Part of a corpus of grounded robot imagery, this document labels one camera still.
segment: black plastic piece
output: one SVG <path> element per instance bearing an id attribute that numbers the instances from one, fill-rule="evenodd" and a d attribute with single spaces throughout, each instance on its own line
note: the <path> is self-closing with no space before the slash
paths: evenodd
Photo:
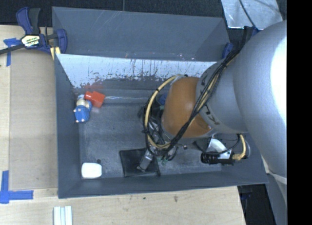
<path id="1" fill-rule="evenodd" d="M 219 164 L 221 163 L 222 165 L 233 165 L 234 160 L 233 159 L 219 159 L 217 155 L 211 155 L 211 154 L 206 154 L 202 153 L 200 155 L 200 160 L 204 164 Z"/>
<path id="2" fill-rule="evenodd" d="M 122 163 L 122 169 L 125 177 L 139 176 L 151 173 L 160 175 L 158 162 L 155 157 L 152 159 L 150 165 L 147 167 L 145 171 L 137 169 L 137 167 L 140 165 L 142 157 L 145 154 L 145 151 L 146 148 L 135 150 L 121 150 L 119 152 Z"/>

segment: blue clamp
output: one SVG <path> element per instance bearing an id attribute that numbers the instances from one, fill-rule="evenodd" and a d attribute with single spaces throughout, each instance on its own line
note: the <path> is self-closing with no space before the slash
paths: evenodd
<path id="1" fill-rule="evenodd" d="M 8 204 L 11 200 L 32 200 L 34 197 L 33 190 L 9 190 L 9 171 L 2 172 L 2 183 L 0 191 L 0 204 Z"/>
<path id="2" fill-rule="evenodd" d="M 230 42 L 227 42 L 225 44 L 225 47 L 224 47 L 223 52 L 222 52 L 222 59 L 224 59 L 228 56 L 230 51 L 232 51 L 233 47 L 234 47 L 234 45 Z"/>
<path id="3" fill-rule="evenodd" d="M 11 47 L 12 45 L 20 45 L 21 41 L 16 38 L 10 38 L 10 39 L 4 39 L 3 40 L 4 44 L 7 45 L 8 47 Z M 6 57 L 6 66 L 11 65 L 11 52 L 8 52 L 7 57 Z"/>
<path id="4" fill-rule="evenodd" d="M 51 46 L 48 40 L 55 39 L 55 46 L 58 46 L 61 53 L 66 52 L 67 35 L 64 29 L 57 29 L 55 34 L 44 35 L 40 33 L 38 27 L 38 16 L 40 8 L 24 7 L 17 11 L 16 19 L 20 27 L 23 28 L 25 35 L 20 39 L 21 43 L 12 47 L 0 50 L 0 55 L 11 51 L 26 48 L 36 49 L 51 55 Z"/>

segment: wooden table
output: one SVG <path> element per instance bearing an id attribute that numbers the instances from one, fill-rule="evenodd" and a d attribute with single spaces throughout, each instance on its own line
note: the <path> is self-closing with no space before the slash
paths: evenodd
<path id="1" fill-rule="evenodd" d="M 20 38 L 22 34 L 18 26 L 0 25 L 0 49 L 5 48 L 2 41 L 8 35 Z M 14 56 L 28 52 L 12 53 L 12 63 Z M 0 173 L 9 169 L 10 80 L 6 55 L 1 55 Z M 246 224 L 236 187 L 72 199 L 58 199 L 57 191 L 57 188 L 35 189 L 33 200 L 0 204 L 0 224 L 51 225 L 55 206 L 72 206 L 74 225 Z"/>

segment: scuff marks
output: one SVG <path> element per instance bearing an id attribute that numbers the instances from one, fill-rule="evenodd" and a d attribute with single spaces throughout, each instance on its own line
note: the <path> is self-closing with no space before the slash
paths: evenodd
<path id="1" fill-rule="evenodd" d="M 215 62 L 130 59 L 98 56 L 58 55 L 75 88 L 101 85 L 106 80 L 164 81 L 172 75 L 200 77 Z"/>

